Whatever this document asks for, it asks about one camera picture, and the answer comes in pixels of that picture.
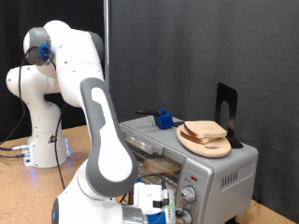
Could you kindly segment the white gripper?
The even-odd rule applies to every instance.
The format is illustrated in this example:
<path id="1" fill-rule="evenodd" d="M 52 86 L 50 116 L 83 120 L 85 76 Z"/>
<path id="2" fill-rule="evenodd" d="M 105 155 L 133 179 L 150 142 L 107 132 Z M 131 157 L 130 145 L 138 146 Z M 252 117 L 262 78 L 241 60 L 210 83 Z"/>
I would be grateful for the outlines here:
<path id="1" fill-rule="evenodd" d="M 142 210 L 147 224 L 166 224 L 161 185 L 146 185 L 142 182 L 134 186 L 134 206 Z M 184 215 L 182 210 L 176 211 L 176 217 Z"/>

